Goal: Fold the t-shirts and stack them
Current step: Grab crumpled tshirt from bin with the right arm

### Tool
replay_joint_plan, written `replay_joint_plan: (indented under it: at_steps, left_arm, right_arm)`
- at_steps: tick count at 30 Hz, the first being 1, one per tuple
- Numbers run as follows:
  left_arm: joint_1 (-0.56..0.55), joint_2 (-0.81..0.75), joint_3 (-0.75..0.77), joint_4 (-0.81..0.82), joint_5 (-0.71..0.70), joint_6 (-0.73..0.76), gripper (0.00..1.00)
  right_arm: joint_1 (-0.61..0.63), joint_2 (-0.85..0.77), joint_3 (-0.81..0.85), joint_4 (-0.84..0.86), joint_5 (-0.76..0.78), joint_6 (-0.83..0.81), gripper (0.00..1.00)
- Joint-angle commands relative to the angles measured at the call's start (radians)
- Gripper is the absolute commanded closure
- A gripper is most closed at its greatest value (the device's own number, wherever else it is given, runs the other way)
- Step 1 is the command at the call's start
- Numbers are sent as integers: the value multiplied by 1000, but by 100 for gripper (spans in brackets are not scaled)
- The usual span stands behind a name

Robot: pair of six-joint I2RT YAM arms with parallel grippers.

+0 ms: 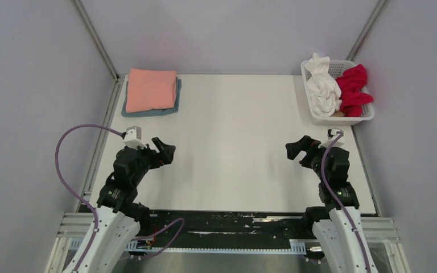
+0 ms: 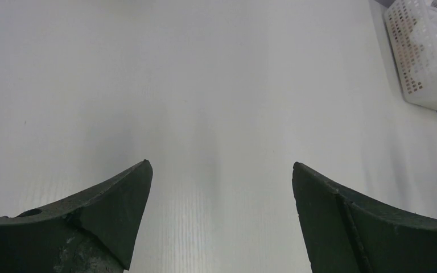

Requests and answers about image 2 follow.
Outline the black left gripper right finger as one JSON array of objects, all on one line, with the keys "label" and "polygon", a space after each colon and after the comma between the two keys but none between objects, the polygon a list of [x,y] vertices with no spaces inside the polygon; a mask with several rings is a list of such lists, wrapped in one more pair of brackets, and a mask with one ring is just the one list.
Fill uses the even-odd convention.
[{"label": "black left gripper right finger", "polygon": [[380,202],[298,162],[292,188],[313,272],[437,272],[437,219]]}]

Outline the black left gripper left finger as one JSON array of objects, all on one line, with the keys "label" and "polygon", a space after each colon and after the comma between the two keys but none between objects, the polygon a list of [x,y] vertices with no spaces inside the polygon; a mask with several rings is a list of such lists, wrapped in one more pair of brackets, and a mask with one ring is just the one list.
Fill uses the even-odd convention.
[{"label": "black left gripper left finger", "polygon": [[0,272],[128,270],[152,176],[144,160],[61,200],[0,217]]}]

